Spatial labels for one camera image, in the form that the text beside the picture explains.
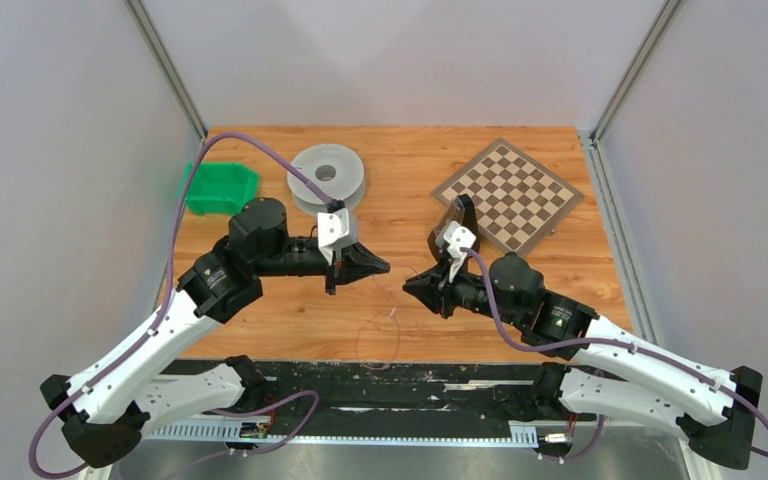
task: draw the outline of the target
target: scratched black surface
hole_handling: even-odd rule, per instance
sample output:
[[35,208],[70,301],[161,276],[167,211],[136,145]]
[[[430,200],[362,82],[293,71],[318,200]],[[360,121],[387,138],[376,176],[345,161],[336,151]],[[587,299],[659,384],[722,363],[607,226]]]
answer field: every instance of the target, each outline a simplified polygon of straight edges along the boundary
[[[537,364],[393,364],[386,370],[372,371],[353,362],[255,362],[265,376],[277,379],[268,382],[267,394],[278,399],[301,390],[314,390],[319,394],[317,411],[304,428],[307,435],[409,438],[509,437],[511,417],[500,408],[505,399],[496,398],[498,389],[446,391],[445,384],[465,384],[470,380],[533,380],[539,369]],[[176,360],[163,373],[196,374],[218,363]],[[522,385],[506,390],[522,389],[526,393],[528,388]],[[289,433],[310,404],[309,397],[304,397],[279,408],[271,433]],[[348,412],[337,407],[374,410]]]

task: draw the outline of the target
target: chessboard border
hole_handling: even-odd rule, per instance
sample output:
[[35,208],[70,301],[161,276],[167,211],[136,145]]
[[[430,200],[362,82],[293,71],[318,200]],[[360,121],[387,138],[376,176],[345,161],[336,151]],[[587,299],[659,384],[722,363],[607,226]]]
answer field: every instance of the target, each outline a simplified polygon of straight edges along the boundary
[[[558,223],[560,223],[561,220],[566,218],[566,216],[569,214],[569,212],[575,208],[581,200],[584,199],[584,194],[581,193],[577,188],[570,185],[569,182],[564,180],[563,178],[559,177],[555,172],[549,170],[546,165],[543,165],[542,163],[538,162],[534,159],[531,155],[526,154],[519,148],[515,147],[511,144],[511,142],[505,140],[504,138],[497,138],[496,140],[493,140],[490,142],[490,145],[488,145],[484,150],[477,153],[475,157],[473,157],[472,160],[468,161],[463,167],[459,168],[455,173],[451,174],[446,180],[443,181],[437,188],[431,191],[431,196],[437,199],[440,203],[443,204],[443,206],[448,206],[450,200],[447,200],[443,196],[443,192],[449,189],[449,187],[452,186],[458,179],[462,178],[464,175],[466,175],[466,172],[471,170],[477,163],[483,161],[485,158],[487,158],[488,155],[490,155],[491,152],[495,151],[500,146],[504,146],[508,150],[516,153],[520,157],[528,160],[529,162],[532,162],[536,167],[540,168],[542,173],[544,175],[548,175],[552,180],[558,182],[561,184],[562,187],[566,188],[567,190],[572,192],[572,198],[567,200],[566,203],[564,203],[564,206],[558,209],[557,212],[555,212],[554,215],[549,219],[548,222],[544,223],[543,226],[541,226],[536,232],[538,233],[543,231],[543,229],[546,229],[546,231],[551,232],[553,228],[555,228]],[[487,240],[488,242],[492,243],[496,248],[499,248],[503,253],[512,251],[510,247],[505,245],[504,243],[498,241],[492,233],[488,232],[486,228],[482,227],[481,225],[478,226],[478,232],[481,234],[481,237]],[[517,255],[520,257],[524,257],[527,255],[532,249],[534,249],[535,246],[537,246],[538,243],[540,243],[541,240],[546,238],[547,234],[535,236],[532,235],[528,240],[525,241],[520,247],[515,251]]]

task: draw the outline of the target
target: green plastic tray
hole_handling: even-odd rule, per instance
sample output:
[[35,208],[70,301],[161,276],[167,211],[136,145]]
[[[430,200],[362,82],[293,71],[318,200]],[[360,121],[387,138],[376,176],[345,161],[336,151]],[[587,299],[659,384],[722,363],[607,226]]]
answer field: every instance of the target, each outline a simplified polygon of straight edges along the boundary
[[[193,164],[187,165],[181,187]],[[260,176],[239,163],[202,163],[187,192],[187,208],[196,215],[236,215],[255,197]]]

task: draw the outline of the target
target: gray floor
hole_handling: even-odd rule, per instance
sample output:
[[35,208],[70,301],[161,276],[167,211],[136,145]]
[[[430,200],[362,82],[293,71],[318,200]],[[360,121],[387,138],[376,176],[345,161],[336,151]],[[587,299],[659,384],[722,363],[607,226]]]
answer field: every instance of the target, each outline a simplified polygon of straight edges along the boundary
[[[592,435],[580,425],[579,448]],[[222,446],[204,442],[146,441],[121,464],[124,480],[168,475]],[[533,452],[503,448],[288,445],[262,457],[218,458],[176,477],[202,479],[678,480],[687,473],[678,443],[639,427],[608,427],[596,449],[566,465],[538,461]]]

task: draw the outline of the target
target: spool center hole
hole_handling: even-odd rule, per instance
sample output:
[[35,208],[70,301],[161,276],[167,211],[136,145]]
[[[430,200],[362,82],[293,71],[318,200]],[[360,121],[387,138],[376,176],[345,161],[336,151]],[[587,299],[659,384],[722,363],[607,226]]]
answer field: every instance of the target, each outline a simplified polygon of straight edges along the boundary
[[327,182],[334,179],[337,175],[337,170],[331,165],[320,165],[313,174],[316,175],[317,180]]

